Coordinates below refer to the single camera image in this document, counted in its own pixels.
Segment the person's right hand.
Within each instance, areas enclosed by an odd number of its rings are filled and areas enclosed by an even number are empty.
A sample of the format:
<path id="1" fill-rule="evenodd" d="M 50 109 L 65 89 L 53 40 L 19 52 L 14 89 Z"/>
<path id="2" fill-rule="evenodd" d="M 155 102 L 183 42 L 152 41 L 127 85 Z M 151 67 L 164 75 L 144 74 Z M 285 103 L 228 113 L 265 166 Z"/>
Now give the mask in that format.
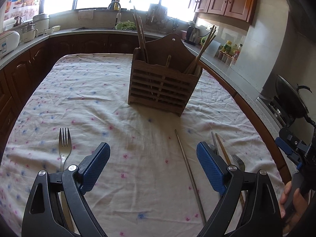
<path id="1" fill-rule="evenodd" d="M 284 218 L 284 216 L 286 215 L 284 205 L 289 197 L 289 193 L 290 193 L 291 189 L 292 189 L 292 183 L 291 183 L 291 181 L 289 181 L 285 185 L 284 191 L 283 191 L 283 193 L 280 197 L 280 200 L 279 200 L 281 218 Z M 293 194 L 293 201 L 292 202 L 293 202 L 293 205 L 295 208 L 295 213 L 291 217 L 291 220 L 283 228 L 284 235 L 288 234 L 292 230 L 292 228 L 299 222 L 300 218 L 302 217 L 302 215 L 304 214 L 304 212 L 306 211 L 306 209 L 308 207 L 308 200 L 301 195 L 299 188 L 295 190 L 295 192 Z"/>

